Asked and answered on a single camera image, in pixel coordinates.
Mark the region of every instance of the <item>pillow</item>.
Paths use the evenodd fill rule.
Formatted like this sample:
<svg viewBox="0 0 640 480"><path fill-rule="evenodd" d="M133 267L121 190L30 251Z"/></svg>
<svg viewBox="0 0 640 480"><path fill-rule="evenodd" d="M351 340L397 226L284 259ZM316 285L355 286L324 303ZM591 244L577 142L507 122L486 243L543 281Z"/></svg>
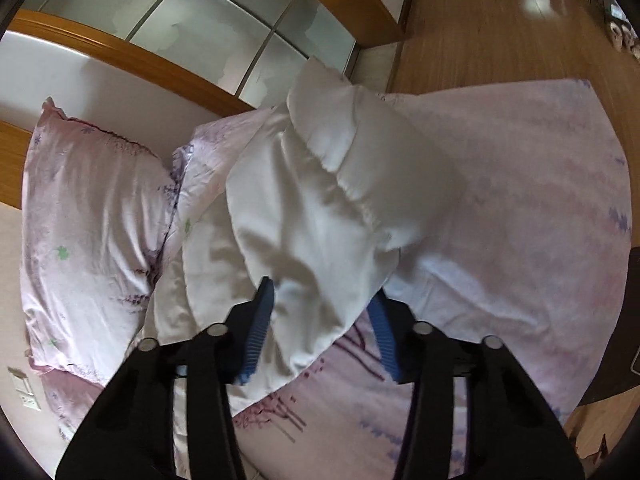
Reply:
<svg viewBox="0 0 640 480"><path fill-rule="evenodd" d="M20 280L34 365L109 381L158 278L177 179L145 146L43 104L22 186Z"/></svg>

